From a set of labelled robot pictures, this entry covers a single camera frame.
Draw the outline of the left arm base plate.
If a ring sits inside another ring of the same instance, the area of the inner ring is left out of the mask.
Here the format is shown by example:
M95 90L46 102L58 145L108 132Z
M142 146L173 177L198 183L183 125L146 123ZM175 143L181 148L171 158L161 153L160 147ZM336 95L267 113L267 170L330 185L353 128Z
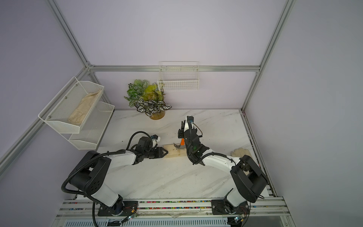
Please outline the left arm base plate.
M97 215L99 217L125 217L136 213L138 208L138 201L122 201L117 202L114 206L108 207L101 204Z

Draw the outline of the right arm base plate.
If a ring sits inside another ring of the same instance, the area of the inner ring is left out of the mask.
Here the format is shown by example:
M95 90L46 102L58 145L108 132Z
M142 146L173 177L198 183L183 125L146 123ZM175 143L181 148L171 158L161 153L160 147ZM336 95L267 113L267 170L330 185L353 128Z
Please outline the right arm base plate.
M213 215L246 215L250 212L247 201L234 206L227 200L212 200L211 207Z

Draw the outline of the orange black claw hammer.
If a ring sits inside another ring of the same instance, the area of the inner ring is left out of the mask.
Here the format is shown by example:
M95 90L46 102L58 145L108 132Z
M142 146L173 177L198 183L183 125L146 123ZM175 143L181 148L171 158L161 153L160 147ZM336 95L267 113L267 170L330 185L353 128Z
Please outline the orange black claw hammer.
M179 144L175 144L174 143L174 147L176 149L185 149L185 141L184 141L184 138L181 139L181 141L180 141Z

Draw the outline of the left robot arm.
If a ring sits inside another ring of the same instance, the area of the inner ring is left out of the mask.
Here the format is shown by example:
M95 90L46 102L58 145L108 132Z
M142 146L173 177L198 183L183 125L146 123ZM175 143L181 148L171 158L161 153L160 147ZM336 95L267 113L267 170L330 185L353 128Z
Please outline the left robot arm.
M168 151L158 146L159 141L157 135L137 131L125 149L106 153L89 151L62 183L61 190L67 194L83 195L94 204L100 204L110 215L120 216L128 208L123 197L105 183L108 171L113 167L137 165L144 159L164 158Z

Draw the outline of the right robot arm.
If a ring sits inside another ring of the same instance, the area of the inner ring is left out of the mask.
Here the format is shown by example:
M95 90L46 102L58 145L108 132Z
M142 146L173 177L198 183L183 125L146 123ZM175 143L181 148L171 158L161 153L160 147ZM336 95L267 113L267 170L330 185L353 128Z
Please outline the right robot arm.
M260 166L248 155L232 157L211 150L200 142L198 126L194 117L187 115L181 122L178 138L184 139L186 154L193 165L209 166L231 176L233 188L223 199L212 200L212 211L216 214L235 214L245 205L265 199L262 195L268 178Z

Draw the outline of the pale wooden block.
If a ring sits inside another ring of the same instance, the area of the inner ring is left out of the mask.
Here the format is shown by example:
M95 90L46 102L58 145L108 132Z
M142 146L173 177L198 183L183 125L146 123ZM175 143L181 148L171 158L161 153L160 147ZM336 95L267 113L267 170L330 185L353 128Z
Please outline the pale wooden block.
M168 151L168 154L164 156L166 159L170 158L181 158L186 157L187 152L186 149L176 148L173 144L164 145L163 148Z

